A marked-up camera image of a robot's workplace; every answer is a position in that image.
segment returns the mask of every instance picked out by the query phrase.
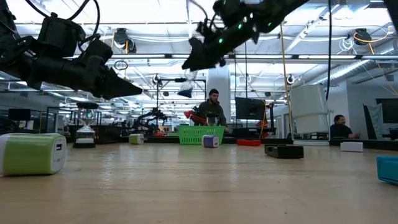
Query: black monitor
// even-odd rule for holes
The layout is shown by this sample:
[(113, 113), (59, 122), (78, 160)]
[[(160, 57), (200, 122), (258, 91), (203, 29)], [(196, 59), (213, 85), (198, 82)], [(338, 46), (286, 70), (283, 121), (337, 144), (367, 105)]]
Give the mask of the black monitor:
[(236, 119), (264, 119), (266, 106), (262, 100), (235, 97)]
[(8, 119), (13, 121), (30, 121), (30, 109), (8, 109)]

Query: black box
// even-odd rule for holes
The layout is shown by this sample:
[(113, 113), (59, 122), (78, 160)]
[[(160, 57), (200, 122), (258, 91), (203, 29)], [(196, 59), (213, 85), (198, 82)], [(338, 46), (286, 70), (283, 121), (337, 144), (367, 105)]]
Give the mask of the black box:
[(264, 152), (267, 156), (272, 156), (278, 159), (302, 159), (304, 158), (303, 146), (288, 146), (288, 145), (265, 145)]

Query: ceiling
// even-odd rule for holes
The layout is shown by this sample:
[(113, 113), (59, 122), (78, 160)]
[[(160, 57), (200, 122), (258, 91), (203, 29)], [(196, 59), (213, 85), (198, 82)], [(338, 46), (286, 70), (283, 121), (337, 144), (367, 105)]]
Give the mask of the ceiling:
[[(83, 0), (31, 1), (44, 13), (56, 12), (62, 18), (71, 16), (83, 2)], [(119, 76), (128, 78), (133, 84), (141, 86), (148, 92), (139, 96), (113, 99), (111, 102), (107, 102), (95, 99), (89, 93), (82, 91), (75, 93), (60, 86), (45, 84), (43, 88), (48, 89), (49, 94), (57, 97), (61, 102), (65, 102), (65, 97), (67, 97), (67, 101), (70, 102), (95, 100), (104, 103), (106, 106), (103, 106), (103, 109), (108, 108), (106, 111), (110, 113), (116, 112), (116, 114), (122, 115), (125, 114), (125, 111), (133, 111), (132, 113), (140, 114), (141, 108), (144, 108), (145, 111), (150, 110), (156, 104), (156, 90), (152, 84), (153, 76), (158, 74), (161, 78), (184, 77), (185, 71), (181, 69), (181, 65), (183, 58), (190, 53), (190, 45), (187, 40), (191, 36), (198, 36), (195, 29), (198, 22), (204, 19), (204, 14), (198, 7), (186, 0), (98, 0), (98, 2), (101, 8), (101, 24), (98, 32), (107, 44), (112, 45), (114, 56), (123, 58), (129, 64), (129, 68), (121, 71)], [(327, 0), (310, 2), (289, 14), (283, 23), (285, 53), (300, 55), (300, 59), (297, 59), (297, 56), (287, 57), (286, 61), (286, 72), (296, 78), (294, 86), (323, 82), (328, 69)], [(366, 28), (373, 40), (376, 40), (372, 43), (376, 56), (369, 57), (377, 57), (379, 54), (395, 55), (392, 45), (387, 46), (396, 37), (396, 31), (386, 8), (375, 4), (378, 1), (352, 0), (347, 2), (356, 4), (337, 5), (333, 11), (331, 53), (337, 56), (332, 60), (332, 68), (349, 68), (352, 64), (358, 63), (359, 60), (355, 60), (355, 56), (347, 55), (372, 55), (368, 45), (358, 46), (353, 43), (352, 37), (347, 39), (348, 34), (355, 33), (357, 28)], [(211, 8), (214, 0), (197, 0), (197, 3), (206, 10), (209, 17), (213, 16)], [(15, 22), (20, 35), (37, 37), (43, 17), (30, 8), (24, 0), (8, 1), (8, 5), (17, 17)], [(96, 8), (92, 2), (89, 2), (74, 21), (84, 28), (87, 35), (91, 35), (95, 20)], [(113, 33), (117, 28), (127, 29), (129, 38), (137, 47), (136, 54), (126, 55), (123, 50), (112, 44)], [(268, 34), (261, 34), (257, 44), (249, 40), (246, 45), (243, 44), (236, 49), (237, 69), (235, 70), (232, 60), (228, 61), (228, 66), (231, 79), (234, 80), (235, 77), (238, 79), (237, 92), (245, 91), (245, 79), (242, 74), (247, 72), (249, 74), (248, 81), (257, 90), (259, 96), (263, 97), (265, 91), (275, 90), (268, 100), (283, 99), (281, 90), (284, 90), (284, 66), (280, 56), (282, 47), (279, 36), (280, 27)], [(182, 59), (166, 59), (163, 58), (164, 54), (182, 54), (179, 56)], [(245, 54), (248, 58), (247, 71), (244, 63)], [(113, 66), (115, 61), (117, 59), (111, 59), (108, 65)], [(207, 74), (207, 70), (199, 71), (197, 79), (206, 79)], [(344, 78), (344, 74), (341, 72), (336, 74), (336, 77), (337, 75), (339, 78)], [(0, 77), (9, 78), (6, 74), (2, 74)], [(163, 103), (162, 108), (177, 116), (181, 116), (183, 111), (199, 104), (205, 98), (204, 92), (201, 90), (202, 83), (195, 85), (193, 99), (183, 98), (176, 94), (180, 85), (180, 83), (170, 82), (162, 90), (168, 91), (170, 95), (166, 97), (159, 94), (160, 102)], [(24, 82), (11, 83), (7, 88), (18, 89), (15, 91), (31, 91), (27, 89)], [(249, 97), (258, 97), (257, 94), (251, 91)], [(109, 103), (116, 103), (116, 105), (109, 107)]]

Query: table surface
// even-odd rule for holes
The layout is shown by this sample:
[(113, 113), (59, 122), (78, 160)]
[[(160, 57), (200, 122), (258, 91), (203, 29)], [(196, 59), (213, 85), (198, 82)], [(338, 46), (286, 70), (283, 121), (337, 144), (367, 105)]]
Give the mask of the table surface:
[(398, 187), (377, 155), (306, 147), (301, 160), (264, 147), (68, 146), (60, 173), (0, 178), (1, 223), (397, 223)]

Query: column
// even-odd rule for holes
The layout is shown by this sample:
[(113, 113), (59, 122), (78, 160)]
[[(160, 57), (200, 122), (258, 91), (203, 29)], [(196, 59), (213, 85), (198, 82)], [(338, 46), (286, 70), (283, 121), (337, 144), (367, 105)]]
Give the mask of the column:
[(224, 110), (226, 122), (231, 123), (231, 75), (228, 65), (209, 69), (206, 78), (207, 96), (213, 88), (218, 90), (218, 101)]

